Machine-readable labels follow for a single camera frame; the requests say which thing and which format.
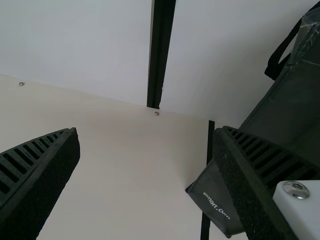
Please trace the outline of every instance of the black fabric bag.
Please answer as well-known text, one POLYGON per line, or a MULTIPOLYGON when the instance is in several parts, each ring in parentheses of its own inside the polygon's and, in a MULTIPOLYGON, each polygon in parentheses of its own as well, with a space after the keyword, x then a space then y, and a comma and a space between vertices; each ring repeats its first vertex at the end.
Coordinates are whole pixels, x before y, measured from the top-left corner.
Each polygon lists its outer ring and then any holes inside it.
POLYGON ((185 190, 207 217, 226 235, 244 232, 229 191, 214 160, 185 190))
MULTIPOLYGON (((320 7, 320 1, 314 5, 309 11, 315 10, 320 7)), ((300 27, 302 26, 303 19, 301 18, 296 25, 293 27, 289 35, 283 40, 283 42, 277 47, 277 49, 274 51, 274 53, 271 55, 268 66, 265 69, 264 74, 267 75, 272 80, 276 80, 283 68, 285 67, 285 64, 288 62, 289 58, 291 57, 291 53, 288 54, 281 62, 280 59, 282 55, 284 54, 286 48, 291 43, 291 41, 295 38, 295 36, 299 33, 300 27)))
MULTIPOLYGON (((280 145, 320 166, 320 8, 316 8, 318 5, 320 3, 299 21, 297 38, 289 59, 270 90, 243 122, 240 130, 280 145)), ((281 52, 277 51, 272 57, 280 56, 281 52)), ((268 68, 272 66, 270 62, 273 62, 272 58, 269 60, 268 68)))

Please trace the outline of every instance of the black plastic vent slot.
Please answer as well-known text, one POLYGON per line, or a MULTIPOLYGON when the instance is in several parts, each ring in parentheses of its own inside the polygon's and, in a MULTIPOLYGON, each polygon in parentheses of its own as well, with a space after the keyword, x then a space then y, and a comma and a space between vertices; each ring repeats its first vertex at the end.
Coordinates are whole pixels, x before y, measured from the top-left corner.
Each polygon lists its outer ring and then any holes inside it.
POLYGON ((40 138, 39 140, 47 149, 50 147, 49 144, 46 143, 45 140, 43 140, 42 138, 40 138))
POLYGON ((250 158, 250 161, 253 162, 254 160, 258 159, 259 157, 261 157, 265 152, 269 151, 271 149, 271 145, 267 145, 265 146, 263 149, 261 149, 260 151, 258 151, 255 155, 253 155, 250 158))
POLYGON ((10 191, 10 188, 0 181, 0 192, 7 194, 10 191))
POLYGON ((54 140, 52 139, 52 137, 50 137, 50 136, 46 136, 46 138, 50 141, 50 143, 54 143, 54 140))
POLYGON ((246 150, 251 144, 253 144, 255 142, 255 140, 257 140, 257 138, 252 138, 247 144, 245 144, 242 149, 246 150))
POLYGON ((263 159, 261 162, 259 162, 255 168, 260 169, 264 165, 266 165, 268 162, 270 162, 272 159, 274 159, 277 155, 279 155, 282 152, 282 150, 277 149, 273 153, 271 153, 269 156, 267 156, 265 159, 263 159))
POLYGON ((250 148, 245 154, 247 156, 250 156, 251 154, 253 154, 258 148, 260 148, 265 142, 263 141, 259 141, 258 143, 256 143, 252 148, 250 148))
POLYGON ((20 151, 19 149, 14 149, 15 153, 18 154, 20 156, 20 158, 22 158, 28 165, 32 166, 34 163, 33 161, 31 161, 26 155, 24 155, 24 153, 22 151, 20 151))
POLYGON ((19 178, 17 178, 11 171, 9 171, 1 163, 0 163, 0 171, 3 172, 3 174, 6 175, 8 178, 10 178, 14 183, 19 181, 19 178))
POLYGON ((296 171, 297 169, 301 168, 303 164, 301 162, 297 162, 291 167, 287 168, 283 172, 279 173, 275 178, 270 180, 266 186, 271 189, 275 187, 279 182, 283 181, 287 176, 289 176, 290 173, 296 171))
POLYGON ((285 157, 281 158, 279 161, 277 161, 274 165, 272 165, 270 168, 265 170, 263 173, 261 173, 261 177, 266 177, 273 171, 275 171, 278 167, 280 167, 282 164, 284 164, 286 161, 291 159, 292 156, 286 155, 285 157))
POLYGON ((27 152, 30 153, 30 155, 31 155, 32 157, 34 157, 34 159, 36 159, 36 160, 39 159, 38 154, 36 154, 28 145, 26 145, 26 144, 23 145, 23 148, 24 148, 25 150, 27 150, 27 152))
POLYGON ((36 143, 35 141, 32 141, 31 143, 36 147, 36 149, 39 150, 40 153, 45 153, 45 151, 38 145, 38 143, 36 143))
POLYGON ((20 165, 12 156, 10 156, 8 153, 5 153, 2 155, 5 159, 8 160, 9 163, 11 163, 20 173, 25 174, 27 172, 27 169, 25 169, 23 166, 20 165))
POLYGON ((241 140, 239 141, 239 145, 242 145, 245 141, 248 140, 248 138, 249 138, 249 135, 247 135, 247 136, 245 136, 243 139, 241 139, 241 140))
POLYGON ((241 138, 243 136, 243 132, 240 132, 237 136, 235 136, 235 140, 238 140, 239 138, 241 138))
POLYGON ((311 180, 316 174, 317 172, 314 169, 310 169, 302 176, 300 176, 299 180, 311 180))

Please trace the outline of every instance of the white wall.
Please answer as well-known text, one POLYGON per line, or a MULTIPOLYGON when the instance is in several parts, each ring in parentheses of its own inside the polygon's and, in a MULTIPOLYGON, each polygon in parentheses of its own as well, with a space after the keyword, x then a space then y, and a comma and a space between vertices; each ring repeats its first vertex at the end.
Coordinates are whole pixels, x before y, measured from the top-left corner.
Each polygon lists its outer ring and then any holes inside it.
POLYGON ((267 62, 318 0, 178 0, 161 109, 238 127, 273 81, 267 62))
POLYGON ((4 0, 0 74, 146 105, 151 0, 4 0))
POLYGON ((208 121, 154 112, 0 76, 0 152, 59 129, 79 135, 80 161, 38 240, 200 238, 185 188, 206 165, 208 121))

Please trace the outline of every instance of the foam padding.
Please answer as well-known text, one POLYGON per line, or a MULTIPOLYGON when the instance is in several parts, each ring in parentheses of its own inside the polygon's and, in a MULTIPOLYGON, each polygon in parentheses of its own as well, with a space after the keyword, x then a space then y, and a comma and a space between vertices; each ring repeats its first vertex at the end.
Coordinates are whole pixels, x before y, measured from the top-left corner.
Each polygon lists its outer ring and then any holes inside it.
POLYGON ((7 181, 10 190, 6 194, 10 194, 10 198, 3 198, 0 202, 0 240, 36 239, 78 164, 80 145, 75 128, 53 132, 41 139, 36 138, 8 150, 16 163, 28 167, 25 167, 24 174, 18 175, 16 182, 10 184, 7 181), (13 152, 17 149, 24 151, 26 146, 30 147, 27 148, 29 150, 32 147, 29 151, 32 154, 26 151, 23 155, 24 160, 30 160, 29 165, 13 152))
POLYGON ((213 135, 213 160, 249 240, 297 240, 260 178, 222 128, 213 135))

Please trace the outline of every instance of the black bag strap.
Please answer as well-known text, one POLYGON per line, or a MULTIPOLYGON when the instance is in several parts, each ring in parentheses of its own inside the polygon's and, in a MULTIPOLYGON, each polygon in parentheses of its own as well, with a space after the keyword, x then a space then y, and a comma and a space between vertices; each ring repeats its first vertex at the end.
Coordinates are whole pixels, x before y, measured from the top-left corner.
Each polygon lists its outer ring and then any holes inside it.
MULTIPOLYGON (((314 9, 317 9, 319 7, 320 7, 320 1, 316 5, 314 5, 308 12, 314 9)), ((274 53, 271 55, 268 61, 268 66, 266 67, 264 74, 274 81, 278 78, 282 69, 284 68, 285 64, 287 63, 287 61, 291 56, 291 53, 289 53, 288 56, 286 56, 281 62, 279 62, 281 56, 284 54, 288 45, 291 43, 294 37, 298 34, 301 23, 302 23, 302 18, 296 23, 296 25, 293 27, 289 35, 285 38, 285 40, 277 47, 277 49, 274 51, 274 53)))

